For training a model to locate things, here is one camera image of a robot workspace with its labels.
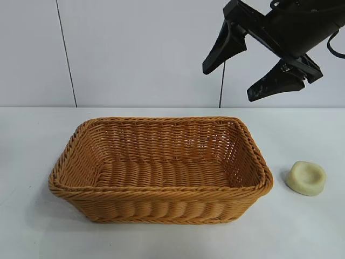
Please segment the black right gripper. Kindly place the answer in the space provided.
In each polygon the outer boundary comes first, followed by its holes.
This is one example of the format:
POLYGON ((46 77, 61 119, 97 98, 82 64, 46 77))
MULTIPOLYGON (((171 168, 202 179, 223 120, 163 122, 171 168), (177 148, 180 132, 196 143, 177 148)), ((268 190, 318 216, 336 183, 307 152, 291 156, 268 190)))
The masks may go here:
POLYGON ((342 1, 272 1, 266 15, 243 1, 229 1, 223 8, 224 21, 214 46, 202 62, 210 74, 231 57, 247 50, 245 37, 251 35, 281 60, 247 89, 250 102, 305 88, 323 74, 307 52, 343 26, 342 1))

